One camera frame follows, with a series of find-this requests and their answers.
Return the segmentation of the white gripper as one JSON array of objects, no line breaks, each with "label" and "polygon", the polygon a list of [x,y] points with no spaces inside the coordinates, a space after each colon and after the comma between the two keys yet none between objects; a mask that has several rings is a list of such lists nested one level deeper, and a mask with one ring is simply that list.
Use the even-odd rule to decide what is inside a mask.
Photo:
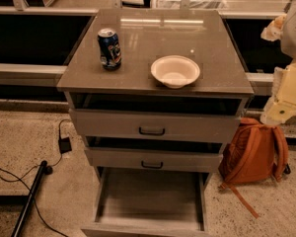
[{"label": "white gripper", "polygon": [[[285,19],[285,14],[276,17],[263,29],[260,37],[268,41],[280,40]],[[296,62],[287,65],[285,69],[275,68],[272,93],[277,102],[268,100],[259,120],[267,125],[286,123],[296,115]]]}]

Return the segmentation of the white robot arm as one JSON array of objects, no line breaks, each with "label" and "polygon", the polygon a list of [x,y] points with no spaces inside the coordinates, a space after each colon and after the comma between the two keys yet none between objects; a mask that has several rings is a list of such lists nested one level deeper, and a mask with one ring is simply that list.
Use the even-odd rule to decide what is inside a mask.
[{"label": "white robot arm", "polygon": [[267,100],[260,121],[264,124],[286,123],[296,115],[296,0],[284,15],[276,17],[260,34],[269,41],[280,41],[281,51],[292,61],[273,73],[271,97]]}]

